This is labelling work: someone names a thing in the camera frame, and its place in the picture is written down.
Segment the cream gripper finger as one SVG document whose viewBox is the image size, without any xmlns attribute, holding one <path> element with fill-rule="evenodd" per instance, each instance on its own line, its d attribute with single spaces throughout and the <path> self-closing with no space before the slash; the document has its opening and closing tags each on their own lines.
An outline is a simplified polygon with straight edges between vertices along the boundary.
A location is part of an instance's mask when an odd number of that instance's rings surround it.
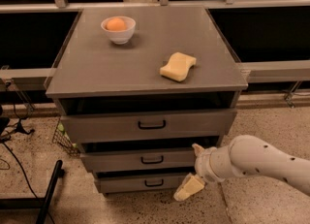
<svg viewBox="0 0 310 224">
<path fill-rule="evenodd" d="M 181 202 L 204 189 L 205 182 L 198 176 L 188 174 L 175 191 L 173 197 Z"/>
<path fill-rule="evenodd" d="M 196 156 L 199 156 L 204 151 L 204 148 L 199 144 L 192 144 L 192 148 Z"/>
</svg>

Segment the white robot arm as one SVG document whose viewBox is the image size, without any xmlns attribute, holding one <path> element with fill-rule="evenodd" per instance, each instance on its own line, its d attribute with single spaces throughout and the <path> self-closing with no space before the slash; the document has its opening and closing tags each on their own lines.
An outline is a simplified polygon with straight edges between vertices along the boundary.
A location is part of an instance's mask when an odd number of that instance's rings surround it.
<svg viewBox="0 0 310 224">
<path fill-rule="evenodd" d="M 232 177 L 267 176 L 286 182 L 310 195 L 310 161 L 287 154 L 250 135 L 235 137 L 229 145 L 203 148 L 192 144 L 195 174 L 188 174 L 173 197 L 181 202 L 202 191 L 208 183 Z"/>
</svg>

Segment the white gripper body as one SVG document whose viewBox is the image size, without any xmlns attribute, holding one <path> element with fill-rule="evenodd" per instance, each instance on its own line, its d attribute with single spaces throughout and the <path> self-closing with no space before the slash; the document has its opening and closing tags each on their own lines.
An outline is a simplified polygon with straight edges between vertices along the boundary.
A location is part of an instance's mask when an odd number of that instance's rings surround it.
<svg viewBox="0 0 310 224">
<path fill-rule="evenodd" d="M 215 150 L 215 147 L 207 148 L 199 156 L 196 156 L 195 171 L 205 183 L 224 181 L 215 174 L 211 167 L 211 154 Z"/>
</svg>

